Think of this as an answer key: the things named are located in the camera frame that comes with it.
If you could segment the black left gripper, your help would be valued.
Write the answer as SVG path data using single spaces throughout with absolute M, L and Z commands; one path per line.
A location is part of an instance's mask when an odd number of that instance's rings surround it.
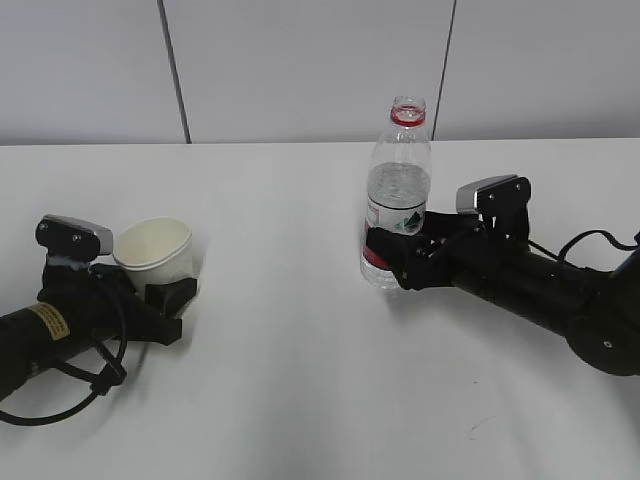
M 46 266 L 38 300 L 56 307 L 73 334 L 170 345 L 181 339 L 180 315 L 195 296 L 193 277 L 147 284 L 141 297 L 123 269 L 94 264 Z

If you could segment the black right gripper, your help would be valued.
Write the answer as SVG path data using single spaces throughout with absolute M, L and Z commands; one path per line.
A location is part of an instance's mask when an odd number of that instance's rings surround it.
M 459 277 L 493 279 L 505 259 L 526 251 L 527 223 L 491 231 L 476 214 L 427 211 L 423 234 L 408 236 L 380 227 L 365 234 L 365 279 L 381 289 L 453 287 Z

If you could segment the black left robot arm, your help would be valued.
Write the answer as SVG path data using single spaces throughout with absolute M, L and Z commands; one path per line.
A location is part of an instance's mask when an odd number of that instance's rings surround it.
M 37 302 L 1 317 L 1 397 L 107 340 L 173 344 L 196 292 L 188 277 L 148 285 L 143 299 L 117 266 L 45 267 Z

